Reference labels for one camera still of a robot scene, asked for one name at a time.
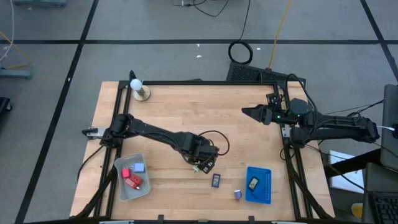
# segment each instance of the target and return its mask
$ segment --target black floor stripe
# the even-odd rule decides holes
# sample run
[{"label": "black floor stripe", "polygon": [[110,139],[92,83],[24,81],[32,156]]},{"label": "black floor stripe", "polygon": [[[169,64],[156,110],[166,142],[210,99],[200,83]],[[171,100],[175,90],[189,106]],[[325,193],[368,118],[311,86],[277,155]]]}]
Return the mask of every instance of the black floor stripe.
[{"label": "black floor stripe", "polygon": [[[192,40],[86,40],[85,44],[230,44],[233,39]],[[274,44],[274,40],[242,40],[248,44]],[[379,44],[378,40],[278,40],[278,44]]]},{"label": "black floor stripe", "polygon": [[[84,44],[230,44],[232,39],[175,39],[175,40],[85,40]],[[248,44],[273,44],[272,39],[243,40]],[[15,40],[15,44],[79,44],[80,40]],[[278,44],[314,44],[314,45],[369,45],[369,44],[398,44],[398,40],[278,40]]]},{"label": "black floor stripe", "polygon": [[398,68],[397,68],[396,61],[395,61],[394,57],[392,56],[390,49],[388,48],[388,46],[386,44],[386,41],[384,41],[384,37],[381,34],[376,21],[374,20],[374,17],[372,15],[372,12],[371,12],[366,0],[361,0],[361,4],[362,4],[363,9],[365,10],[366,15],[368,16],[369,22],[372,25],[373,31],[376,34],[377,39],[380,40],[380,42],[381,42],[380,43],[381,48],[383,49],[384,55],[386,55],[388,64],[390,65],[393,74],[395,75],[396,79],[398,80]]},{"label": "black floor stripe", "polygon": [[60,98],[58,99],[57,106],[55,107],[54,114],[51,119],[49,130],[44,139],[44,143],[42,149],[40,150],[39,158],[37,159],[35,168],[33,170],[32,177],[30,178],[29,184],[27,186],[27,190],[24,195],[24,199],[22,200],[21,206],[19,207],[19,211],[15,220],[15,223],[23,223],[26,217],[26,213],[29,209],[30,202],[33,197],[33,193],[35,191],[37,182],[39,181],[40,173],[42,171],[45,158],[47,157],[47,153],[49,152],[50,144],[57,127],[63,104],[65,103],[65,99],[67,97],[67,93],[69,90],[70,83],[73,78],[73,74],[75,73],[77,63],[80,58],[81,50],[84,46],[84,40],[87,38],[88,30],[90,29],[91,22],[93,20],[93,16],[98,5],[99,0],[94,0],[93,5],[91,6],[90,13],[88,14],[87,21],[85,24],[85,28],[83,29],[83,33],[81,34],[80,41],[78,47],[76,48],[75,56],[73,56],[72,64],[70,65],[68,75],[65,79],[65,83],[63,84]]}]

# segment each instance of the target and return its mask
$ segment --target blue block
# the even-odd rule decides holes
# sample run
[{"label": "blue block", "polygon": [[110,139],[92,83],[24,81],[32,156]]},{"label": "blue block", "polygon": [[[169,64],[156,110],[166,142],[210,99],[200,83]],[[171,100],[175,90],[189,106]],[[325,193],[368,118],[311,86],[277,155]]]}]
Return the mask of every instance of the blue block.
[{"label": "blue block", "polygon": [[145,171],[145,164],[143,163],[136,163],[134,164],[134,168],[132,169],[133,172],[144,172]]}]

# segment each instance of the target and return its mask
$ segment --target yellow cable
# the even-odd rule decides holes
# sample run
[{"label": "yellow cable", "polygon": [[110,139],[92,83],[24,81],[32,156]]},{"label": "yellow cable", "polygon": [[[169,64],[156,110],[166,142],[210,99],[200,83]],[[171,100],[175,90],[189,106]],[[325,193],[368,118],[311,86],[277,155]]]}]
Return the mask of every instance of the yellow cable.
[{"label": "yellow cable", "polygon": [[276,41],[278,40],[279,32],[282,29],[283,23],[285,22],[287,11],[289,10],[291,3],[292,3],[292,0],[289,0],[289,2],[287,3],[286,9],[285,9],[284,16],[282,17],[282,21],[279,24],[278,32],[276,32],[274,46],[272,47],[271,60],[269,61],[269,65],[268,65],[269,69],[271,69],[272,61],[274,59],[274,51],[275,51]]},{"label": "yellow cable", "polygon": [[29,66],[30,64],[32,64],[32,61],[30,60],[29,56],[23,50],[21,50],[16,44],[11,43],[11,40],[8,39],[8,37],[3,32],[0,31],[0,35],[2,35],[10,44],[12,44],[18,50],[19,53],[21,53],[29,61],[29,63],[27,63],[27,64],[13,65],[13,66],[7,67],[7,69],[21,68],[21,67]]}]

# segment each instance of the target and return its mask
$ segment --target small purple object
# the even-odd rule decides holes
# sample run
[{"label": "small purple object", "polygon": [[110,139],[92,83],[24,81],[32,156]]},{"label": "small purple object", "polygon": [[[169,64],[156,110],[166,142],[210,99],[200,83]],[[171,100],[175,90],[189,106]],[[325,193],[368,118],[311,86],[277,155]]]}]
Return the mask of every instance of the small purple object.
[{"label": "small purple object", "polygon": [[242,197],[242,191],[241,190],[235,190],[235,199],[240,199]]}]

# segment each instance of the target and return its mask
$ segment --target gold base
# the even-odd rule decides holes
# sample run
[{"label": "gold base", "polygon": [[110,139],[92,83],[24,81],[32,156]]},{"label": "gold base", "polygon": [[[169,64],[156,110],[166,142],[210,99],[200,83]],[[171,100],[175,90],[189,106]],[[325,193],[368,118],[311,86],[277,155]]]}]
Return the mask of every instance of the gold base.
[{"label": "gold base", "polygon": [[150,97],[150,89],[149,89],[149,87],[148,86],[142,86],[142,90],[144,90],[144,92],[145,92],[145,94],[144,94],[144,96],[140,96],[138,93],[137,93],[137,91],[136,90],[134,90],[134,97],[135,97],[135,99],[136,100],[138,100],[138,101],[146,101],[146,100],[148,100],[148,98]]}]

